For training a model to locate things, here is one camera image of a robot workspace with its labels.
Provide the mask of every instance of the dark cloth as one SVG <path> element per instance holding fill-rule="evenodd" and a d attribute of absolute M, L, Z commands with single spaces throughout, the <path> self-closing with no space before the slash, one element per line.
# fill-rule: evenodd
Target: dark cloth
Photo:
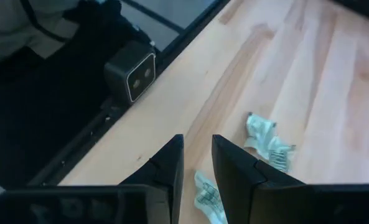
<path fill-rule="evenodd" d="M 0 64 L 0 186 L 6 189 L 28 183 L 99 112 L 109 94 L 105 62 L 127 41 L 147 41 L 120 16 L 119 1 L 80 7 L 88 12 L 77 16 L 77 33 L 52 56 L 44 60 L 23 48 Z"/>

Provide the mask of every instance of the wooden tabletop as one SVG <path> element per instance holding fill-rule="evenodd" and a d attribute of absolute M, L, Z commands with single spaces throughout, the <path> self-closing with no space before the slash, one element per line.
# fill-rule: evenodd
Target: wooden tabletop
<path fill-rule="evenodd" d="M 214 180 L 212 134 L 242 146 L 250 111 L 297 146 L 295 178 L 369 182 L 369 20 L 325 0 L 232 0 L 61 184 L 118 184 L 182 133 L 180 222 L 208 223 L 194 171 Z"/>

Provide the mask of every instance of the crumpled dollar bill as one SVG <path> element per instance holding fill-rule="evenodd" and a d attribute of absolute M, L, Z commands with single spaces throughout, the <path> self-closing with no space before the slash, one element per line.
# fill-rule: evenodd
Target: crumpled dollar bill
<path fill-rule="evenodd" d="M 195 172 L 194 180 L 197 187 L 197 194 L 194 199 L 195 207 L 208 217 L 211 224 L 227 224 L 217 186 L 199 171 Z"/>
<path fill-rule="evenodd" d="M 295 146 L 280 140 L 276 134 L 276 126 L 275 122 L 250 113 L 246 120 L 248 139 L 244 147 L 255 148 L 269 165 L 277 170 L 288 172 L 289 156 L 295 150 Z"/>

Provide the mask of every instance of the person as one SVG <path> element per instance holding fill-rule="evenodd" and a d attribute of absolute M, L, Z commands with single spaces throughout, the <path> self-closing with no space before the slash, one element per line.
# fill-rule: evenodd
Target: person
<path fill-rule="evenodd" d="M 0 186 L 22 187 L 97 114 L 103 66 L 149 37 L 118 0 L 0 1 Z"/>

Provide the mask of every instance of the wood grain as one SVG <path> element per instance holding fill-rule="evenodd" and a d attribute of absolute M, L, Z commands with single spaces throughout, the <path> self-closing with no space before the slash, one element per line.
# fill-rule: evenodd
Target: wood grain
<path fill-rule="evenodd" d="M 61 184 L 118 184 L 183 133 L 180 222 L 208 223 L 194 171 L 214 180 L 212 134 L 242 146 L 250 111 L 297 146 L 295 178 L 369 182 L 369 20 L 325 0 L 232 0 Z"/>

